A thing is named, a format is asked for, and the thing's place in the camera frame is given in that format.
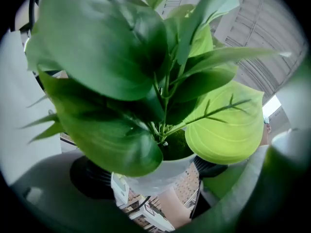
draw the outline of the soil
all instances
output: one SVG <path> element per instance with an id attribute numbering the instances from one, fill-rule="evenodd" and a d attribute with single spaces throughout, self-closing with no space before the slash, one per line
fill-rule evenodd
<path id="1" fill-rule="evenodd" d="M 165 141 L 168 143 L 167 146 L 159 146 L 162 150 L 164 161 L 179 160 L 193 154 L 187 145 L 184 130 L 171 134 Z"/>

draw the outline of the person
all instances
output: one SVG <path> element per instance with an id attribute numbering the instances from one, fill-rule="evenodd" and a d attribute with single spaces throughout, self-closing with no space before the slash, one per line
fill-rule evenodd
<path id="1" fill-rule="evenodd" d="M 269 124 L 269 118 L 264 117 L 264 127 L 261 142 L 257 148 L 258 150 L 260 150 L 262 146 L 268 145 L 268 134 L 270 132 L 271 126 Z M 182 204 L 177 194 L 175 193 L 173 186 L 171 186 L 165 192 L 159 194 L 158 198 L 163 214 L 175 229 L 191 222 L 191 210 Z"/>

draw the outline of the potted plant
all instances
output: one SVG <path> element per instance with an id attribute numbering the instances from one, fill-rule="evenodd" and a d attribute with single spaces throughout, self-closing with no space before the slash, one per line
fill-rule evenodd
<path id="1" fill-rule="evenodd" d="M 167 19 L 153 10 L 161 1 L 42 1 L 26 54 L 57 114 L 31 124 L 54 121 L 34 140 L 67 132 L 96 165 L 145 186 L 173 182 L 195 154 L 230 164 L 256 150 L 263 93 L 232 81 L 231 62 L 280 53 L 211 36 L 238 0 L 200 0 Z"/>

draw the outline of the wall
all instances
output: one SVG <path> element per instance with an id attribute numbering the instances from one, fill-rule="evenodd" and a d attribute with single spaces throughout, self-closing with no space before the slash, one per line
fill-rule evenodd
<path id="1" fill-rule="evenodd" d="M 61 153 L 59 135 L 28 144 L 51 123 L 20 129 L 55 111 L 49 99 L 27 108 L 44 95 L 27 71 L 20 33 L 8 33 L 0 44 L 0 169 L 8 184 L 40 160 Z"/>

